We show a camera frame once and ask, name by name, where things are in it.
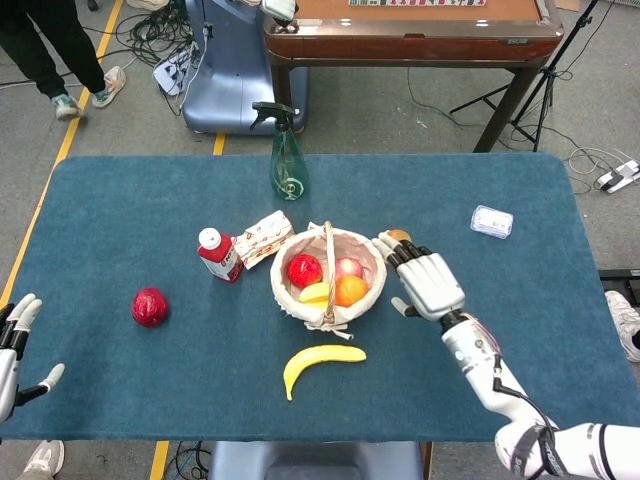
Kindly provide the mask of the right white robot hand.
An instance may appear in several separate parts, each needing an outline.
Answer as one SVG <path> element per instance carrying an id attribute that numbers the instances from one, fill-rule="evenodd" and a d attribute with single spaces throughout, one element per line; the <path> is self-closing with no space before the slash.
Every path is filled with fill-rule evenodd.
<path id="1" fill-rule="evenodd" d="M 396 240 L 388 232 L 379 233 L 371 242 L 395 270 L 409 295 L 411 303 L 399 297 L 391 299 L 402 316 L 437 322 L 462 310 L 465 293 L 439 253 L 410 240 Z"/>

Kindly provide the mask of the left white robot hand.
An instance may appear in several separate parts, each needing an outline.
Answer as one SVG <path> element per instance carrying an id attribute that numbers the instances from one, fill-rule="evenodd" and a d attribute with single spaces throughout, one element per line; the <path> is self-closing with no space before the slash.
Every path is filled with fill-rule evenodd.
<path id="1" fill-rule="evenodd" d="M 19 389 L 21 362 L 41 308 L 42 300 L 34 293 L 1 308 L 1 423 L 6 422 L 17 407 L 49 393 L 64 374 L 65 365 L 58 363 L 39 383 Z"/>

